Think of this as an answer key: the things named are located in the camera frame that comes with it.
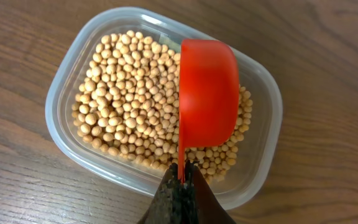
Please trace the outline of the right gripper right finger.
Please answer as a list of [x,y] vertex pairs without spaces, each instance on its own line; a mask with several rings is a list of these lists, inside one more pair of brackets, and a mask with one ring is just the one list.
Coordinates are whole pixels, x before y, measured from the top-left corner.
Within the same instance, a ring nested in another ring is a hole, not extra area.
[[191,182],[195,188],[195,204],[199,223],[236,224],[219,204],[195,163],[188,161],[185,165],[185,172],[190,174]]

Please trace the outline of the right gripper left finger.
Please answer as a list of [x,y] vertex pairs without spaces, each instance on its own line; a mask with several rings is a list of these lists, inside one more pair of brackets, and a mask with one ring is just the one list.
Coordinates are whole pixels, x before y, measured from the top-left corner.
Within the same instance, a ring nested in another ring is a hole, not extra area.
[[137,222],[138,224],[174,224],[181,222],[180,181],[177,172],[177,164],[169,166],[149,208]]

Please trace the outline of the red measuring scoop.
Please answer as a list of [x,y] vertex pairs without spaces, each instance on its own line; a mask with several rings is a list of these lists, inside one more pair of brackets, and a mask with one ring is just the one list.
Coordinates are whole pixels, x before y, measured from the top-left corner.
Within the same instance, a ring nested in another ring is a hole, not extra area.
[[239,69],[234,52],[218,40],[181,43],[177,177],[185,181],[185,150],[218,146],[237,120]]

